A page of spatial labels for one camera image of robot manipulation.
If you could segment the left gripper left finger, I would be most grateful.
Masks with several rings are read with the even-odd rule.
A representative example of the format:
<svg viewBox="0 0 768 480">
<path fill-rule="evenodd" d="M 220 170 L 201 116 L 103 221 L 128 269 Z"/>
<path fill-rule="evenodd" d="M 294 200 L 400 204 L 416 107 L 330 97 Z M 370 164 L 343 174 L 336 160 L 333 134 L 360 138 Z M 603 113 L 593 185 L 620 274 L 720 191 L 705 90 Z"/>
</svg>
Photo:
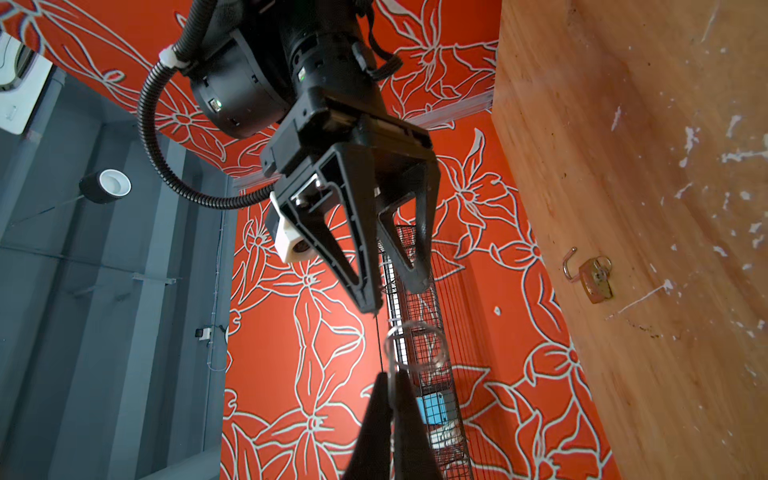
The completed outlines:
<svg viewBox="0 0 768 480">
<path fill-rule="evenodd" d="M 343 480 L 389 478 L 392 409 L 388 376 L 376 376 L 360 432 Z"/>
</svg>

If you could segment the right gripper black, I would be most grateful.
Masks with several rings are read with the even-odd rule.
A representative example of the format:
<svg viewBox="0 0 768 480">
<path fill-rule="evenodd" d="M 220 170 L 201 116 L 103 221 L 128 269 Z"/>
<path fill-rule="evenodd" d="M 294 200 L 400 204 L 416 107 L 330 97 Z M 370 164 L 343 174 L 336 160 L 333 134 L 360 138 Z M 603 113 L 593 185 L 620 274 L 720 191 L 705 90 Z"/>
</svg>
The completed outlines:
<svg viewBox="0 0 768 480">
<path fill-rule="evenodd" d="M 382 307 L 377 236 L 408 291 L 429 288 L 441 174 L 426 130 L 312 87 L 260 159 L 265 176 L 280 178 L 260 188 L 259 196 L 278 195 L 281 212 L 360 312 Z M 410 201 L 413 238 L 405 245 L 394 217 Z"/>
</svg>

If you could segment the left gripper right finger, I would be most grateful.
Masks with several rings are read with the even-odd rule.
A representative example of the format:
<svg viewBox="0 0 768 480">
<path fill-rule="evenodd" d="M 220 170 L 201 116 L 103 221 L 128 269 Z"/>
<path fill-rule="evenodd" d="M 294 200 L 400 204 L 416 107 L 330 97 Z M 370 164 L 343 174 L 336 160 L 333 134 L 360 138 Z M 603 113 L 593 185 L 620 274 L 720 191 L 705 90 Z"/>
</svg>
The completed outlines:
<svg viewBox="0 0 768 480">
<path fill-rule="evenodd" d="M 442 479 L 409 375 L 406 371 L 398 370 L 393 380 L 395 478 Z"/>
</svg>

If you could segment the large brass padlock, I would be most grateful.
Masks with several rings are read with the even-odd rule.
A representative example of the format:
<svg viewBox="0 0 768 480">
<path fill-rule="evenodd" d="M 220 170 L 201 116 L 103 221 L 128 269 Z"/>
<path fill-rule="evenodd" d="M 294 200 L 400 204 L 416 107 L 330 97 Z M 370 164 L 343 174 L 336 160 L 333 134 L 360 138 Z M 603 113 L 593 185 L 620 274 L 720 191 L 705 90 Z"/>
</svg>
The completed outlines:
<svg viewBox="0 0 768 480">
<path fill-rule="evenodd" d="M 613 263 L 607 256 L 600 255 L 587 259 L 582 263 L 577 273 L 569 269 L 569 262 L 578 249 L 572 247 L 564 256 L 562 270 L 564 277 L 570 283 L 580 283 L 592 304 L 602 303 L 614 297 L 610 285 Z"/>
</svg>

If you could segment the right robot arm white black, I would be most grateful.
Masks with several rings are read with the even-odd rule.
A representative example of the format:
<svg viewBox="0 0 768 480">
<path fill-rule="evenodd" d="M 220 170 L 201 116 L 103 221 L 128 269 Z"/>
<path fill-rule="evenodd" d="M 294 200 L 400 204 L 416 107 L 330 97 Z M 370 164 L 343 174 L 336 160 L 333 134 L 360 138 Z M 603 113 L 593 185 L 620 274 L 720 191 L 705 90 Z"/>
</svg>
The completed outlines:
<svg viewBox="0 0 768 480">
<path fill-rule="evenodd" d="M 139 136 L 171 190 L 216 210 L 268 202 L 280 259 L 319 257 L 364 313 L 382 305 L 381 254 L 409 291 L 429 287 L 440 182 L 428 132 L 386 110 L 379 85 L 402 61 L 360 28 L 374 20 L 369 1 L 196 1 L 137 104 Z M 216 197 L 173 172 L 156 111 L 176 74 L 226 135 L 276 127 L 260 154 L 268 186 Z"/>
</svg>

